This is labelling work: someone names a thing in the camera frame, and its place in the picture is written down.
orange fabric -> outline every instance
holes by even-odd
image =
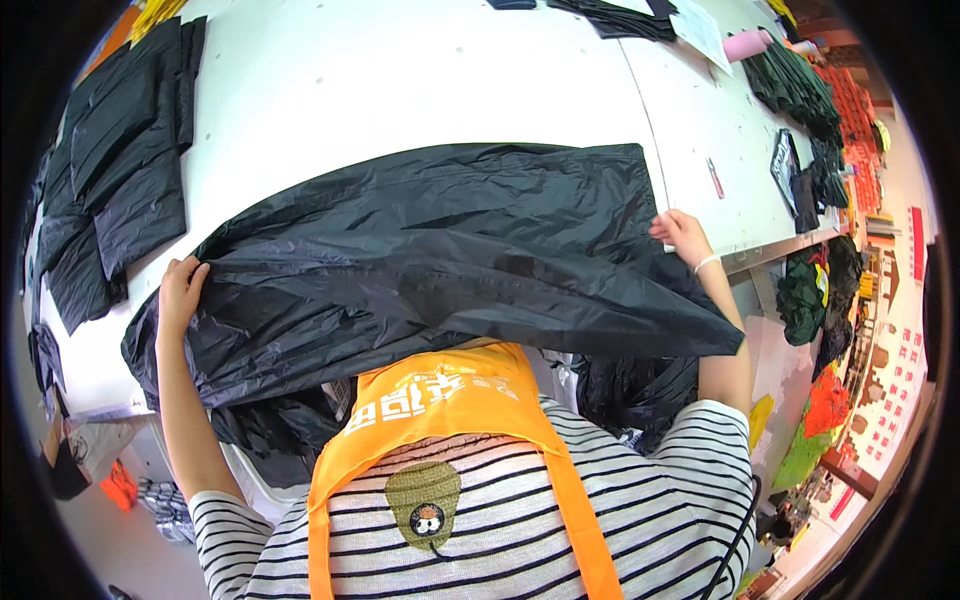
[[[833,90],[833,105],[840,113],[844,163],[853,165],[856,170],[857,208],[865,214],[876,214],[880,211],[880,192],[876,183],[880,156],[870,128],[876,119],[870,94],[853,81],[850,69],[814,66],[813,70]]]
[[[100,482],[100,489],[127,513],[136,505],[136,483],[119,460],[113,461],[110,477]]]
[[[97,55],[97,59],[90,64],[81,76],[86,77],[90,71],[97,68],[101,62],[103,62],[108,56],[116,52],[117,48],[124,45],[127,41],[127,35],[130,33],[133,23],[136,22],[136,19],[140,16],[140,9],[137,7],[129,7],[120,16],[120,20],[117,21],[117,24],[113,27],[113,31],[110,32],[110,37],[107,38],[107,41],[104,43],[104,49],[100,51],[100,54]]]
[[[812,438],[842,425],[850,411],[850,393],[833,370],[824,369],[810,390],[810,408],[804,416],[804,436]]]
[[[590,598],[622,598],[610,550],[566,444],[538,402],[520,346],[427,352],[360,375],[353,415],[324,448],[307,500],[310,597],[333,598],[326,501],[391,450],[425,438],[499,433],[543,453]]]

embroidered patch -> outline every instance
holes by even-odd
[[[419,550],[441,547],[453,531],[460,501],[460,473],[447,463],[401,469],[384,486],[387,504],[403,538]]]

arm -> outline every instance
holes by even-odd
[[[240,486],[200,403],[183,349],[183,335],[197,310],[209,271],[208,264],[201,265],[193,256],[183,262],[172,260],[160,284],[156,334],[160,417],[174,477],[183,497],[189,502],[197,492],[218,491],[243,501]]]
[[[713,254],[700,222],[679,210],[668,210],[658,215],[650,227],[650,235],[674,246],[677,255],[691,269]],[[697,276],[724,317],[743,331],[743,321],[720,261],[708,262],[700,268]],[[735,356],[704,356],[700,359],[700,399],[716,400],[749,417],[753,386],[753,367],[746,338]]]

red sign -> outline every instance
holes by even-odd
[[[917,206],[910,206],[910,275],[917,281],[924,280],[924,214]]]
[[[843,495],[840,496],[840,500],[837,502],[837,505],[833,507],[833,510],[830,511],[830,519],[836,520],[840,518],[840,514],[843,513],[843,510],[847,508],[847,505],[850,504],[850,501],[853,499],[853,488],[847,488]]]

striped shirt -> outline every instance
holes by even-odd
[[[695,402],[657,453],[644,457],[553,400],[540,404],[569,448],[624,596],[702,595],[750,506],[744,416]],[[418,482],[431,501],[411,513]],[[401,488],[407,496],[397,495]],[[214,600],[310,597],[305,503],[274,527],[228,494],[191,499]],[[484,434],[409,444],[334,493],[327,507],[338,598],[584,596],[546,466],[526,441]],[[755,528],[751,522],[711,598],[732,597]]]

